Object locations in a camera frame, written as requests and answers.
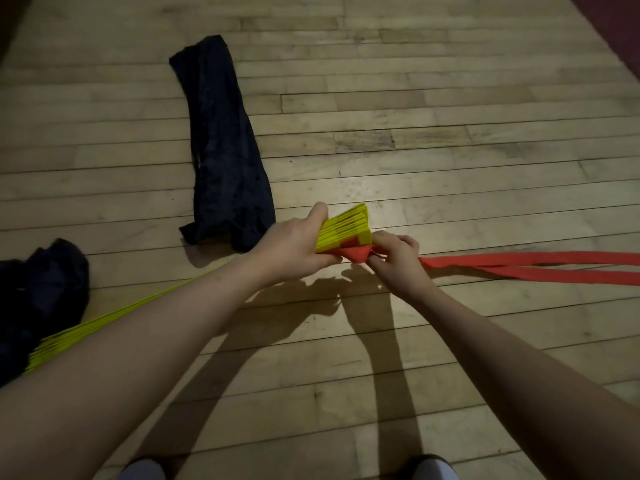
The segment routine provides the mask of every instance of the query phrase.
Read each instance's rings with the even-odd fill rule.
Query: dark blue fabric
[[[89,263],[71,242],[1,261],[0,385],[22,373],[41,339],[80,323],[88,302]]]
[[[237,251],[254,247],[274,224],[271,187],[244,111],[233,60],[219,35],[169,59],[189,104],[196,173],[194,222],[185,241],[230,235]]]

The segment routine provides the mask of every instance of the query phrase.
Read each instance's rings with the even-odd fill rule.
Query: red ribbon
[[[364,263],[372,254],[385,254],[373,246],[354,246],[327,251],[356,264]],[[640,273],[631,271],[598,271],[594,269],[549,269],[540,265],[612,264],[640,266],[640,254],[604,251],[568,251],[558,253],[498,253],[419,258],[426,271],[450,266],[471,267],[505,278],[555,283],[600,283],[640,286]]]

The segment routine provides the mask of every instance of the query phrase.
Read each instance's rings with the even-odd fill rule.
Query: forearm
[[[5,387],[0,410],[12,414],[1,417],[3,475],[90,476],[265,284],[250,259],[153,300]]]
[[[548,478],[640,477],[633,407],[435,286],[414,306]]]

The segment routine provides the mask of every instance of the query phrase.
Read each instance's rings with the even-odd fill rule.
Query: person's right arm
[[[368,265],[431,323],[547,478],[640,479],[640,411],[439,290],[409,236],[374,243],[388,256]]]

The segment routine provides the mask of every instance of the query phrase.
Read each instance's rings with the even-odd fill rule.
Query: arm
[[[635,408],[440,291],[409,236],[380,232],[374,243],[388,257],[371,257],[369,266],[429,320],[547,478],[640,478]]]
[[[251,295],[340,262],[317,255],[327,219],[269,229],[249,253],[153,300],[0,390],[0,472],[6,479],[84,479],[171,391]]]

